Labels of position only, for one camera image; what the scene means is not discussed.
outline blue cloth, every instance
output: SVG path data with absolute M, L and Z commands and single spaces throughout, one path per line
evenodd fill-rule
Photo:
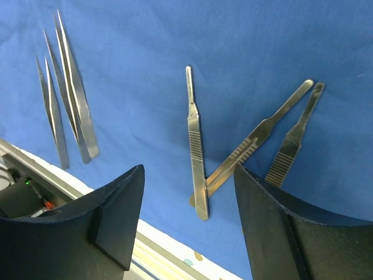
M 232 178 L 202 222 L 192 193 L 185 66 L 193 66 L 209 175 L 306 79 L 325 82 L 284 190 L 314 205 L 373 219 L 373 2 L 42 1 L 0 5 L 0 137 L 59 166 L 37 76 L 58 53 L 60 9 L 101 155 L 82 163 L 61 104 L 72 175 L 98 188 L 142 163 L 141 218 L 251 279 Z M 308 97 L 244 166 L 264 176 Z

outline red component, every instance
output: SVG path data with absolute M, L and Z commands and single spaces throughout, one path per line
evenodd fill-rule
M 48 210 L 51 210 L 51 209 L 54 208 L 53 204 L 52 204 L 51 202 L 49 202 L 49 201 L 46 201 L 46 202 L 44 203 L 44 205 L 45 205 L 45 207 L 46 207 Z

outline metal scalpel handle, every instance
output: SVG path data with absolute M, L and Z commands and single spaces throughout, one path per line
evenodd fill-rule
M 302 113 L 298 123 L 293 126 L 286 134 L 284 142 L 281 145 L 272 165 L 265 177 L 265 181 L 274 187 L 281 187 L 290 167 L 295 161 L 300 148 L 302 147 L 302 139 L 305 132 L 307 122 L 319 101 L 319 98 L 324 90 L 325 84 L 317 83 L 311 93 L 306 108 Z
M 189 100 L 188 132 L 192 159 L 193 200 L 195 205 L 197 205 L 196 212 L 198 217 L 205 221 L 209 218 L 209 206 L 207 201 L 205 166 L 203 164 L 199 113 L 194 99 L 192 68 L 187 66 L 185 72 Z
M 312 88 L 314 81 L 307 79 L 270 117 L 261 123 L 243 140 L 230 156 L 207 178 L 207 194 L 210 197 L 233 174 L 237 165 L 243 164 L 271 135 L 277 122 Z M 193 203 L 193 194 L 189 199 Z

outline scalpel blade mount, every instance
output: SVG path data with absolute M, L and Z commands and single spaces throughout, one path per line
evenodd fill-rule
M 205 166 L 203 164 L 202 140 L 200 137 L 199 113 L 194 99 L 192 68 L 187 66 L 185 72 L 189 100 L 188 132 L 192 159 L 193 201 L 196 205 L 198 217 L 205 221 L 209 218 L 209 207 L 207 202 Z
M 261 123 L 247 136 L 223 163 L 207 178 L 207 194 L 210 197 L 233 174 L 237 165 L 243 164 L 271 135 L 277 122 L 312 88 L 314 81 L 307 79 L 270 117 Z M 189 199 L 195 207 L 193 194 Z

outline stainless steel tool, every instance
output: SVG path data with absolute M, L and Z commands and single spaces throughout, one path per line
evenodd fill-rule
M 300 148 L 309 117 L 319 101 L 324 90 L 324 83 L 317 83 L 311 93 L 306 108 L 297 124 L 286 134 L 284 142 L 279 149 L 273 163 L 265 177 L 265 181 L 279 188 L 293 164 Z
M 59 92 L 61 94 L 62 101 L 64 103 L 65 110 L 67 112 L 75 140 L 78 144 L 80 155 L 83 159 L 83 163 L 86 164 L 91 161 L 91 157 L 88 153 L 88 148 L 83 137 L 82 127 L 79 122 L 77 106 L 75 103 L 75 99 L 73 97 L 72 85 L 71 85 L 71 81 L 69 78 L 70 74 L 69 74 L 69 69 L 68 69 L 64 42 L 62 39 L 62 33 L 61 33 L 61 29 L 59 28 L 55 17 L 54 17 L 54 22 L 55 22 L 55 32 L 56 32 L 58 48 L 59 48 L 59 55 L 61 57 L 61 64 L 62 64 L 62 69 L 64 71 L 64 75 L 61 73 L 61 70 L 57 63 L 56 56 L 53 52 L 50 41 L 45 32 L 44 32 L 44 37 L 47 42 L 48 51 L 49 51 L 49 54 L 52 60 L 52 66 L 53 66 L 53 69 L 54 69 L 54 72 L 57 78 Z
M 192 68 L 187 66 L 185 72 L 189 100 L 188 132 L 192 159 L 193 201 L 196 205 L 198 217 L 205 221 L 209 218 L 209 207 L 206 191 L 205 166 L 203 164 L 202 140 L 200 136 L 199 112 L 194 99 Z
M 66 149 L 66 141 L 64 135 L 64 128 L 62 126 L 61 113 L 57 97 L 53 87 L 53 81 L 51 77 L 51 71 L 48 65 L 47 58 L 45 57 L 45 68 L 47 70 L 47 82 L 45 82 L 43 72 L 41 70 L 40 63 L 36 58 L 37 70 L 39 74 L 39 80 L 41 85 L 41 91 L 43 93 L 45 110 L 47 111 L 49 124 L 52 129 L 54 143 L 57 148 L 58 156 L 61 161 L 61 168 L 67 169 L 69 167 L 68 152 Z
M 230 156 L 207 178 L 207 194 L 210 197 L 232 174 L 237 165 L 247 160 L 271 135 L 277 122 L 299 101 L 314 85 L 307 79 L 270 118 L 261 123 L 243 140 Z M 192 195 L 189 203 L 195 207 Z
M 78 115 L 78 121 L 75 120 L 76 125 L 81 127 L 82 134 L 84 137 L 85 144 L 87 145 L 88 153 L 91 158 L 96 158 L 100 152 L 98 149 L 98 144 L 96 140 L 96 135 L 94 133 L 92 119 L 90 116 L 90 111 L 88 107 L 88 102 L 86 99 L 86 94 L 83 87 L 82 79 L 80 78 L 78 69 L 76 67 L 75 61 L 73 59 L 70 45 L 67 39 L 67 35 L 65 32 L 64 24 L 61 19 L 61 15 L 59 11 L 57 11 L 59 26 L 56 24 L 56 32 L 61 32 L 61 36 L 57 34 L 57 39 L 59 40 L 58 44 L 60 46 L 60 52 L 63 46 L 64 54 L 65 54 L 65 63 L 67 64 L 64 67 L 65 79 L 69 79 L 71 83 L 71 92 L 69 92 L 70 99 L 69 104 L 72 107 L 72 110 L 75 111 Z

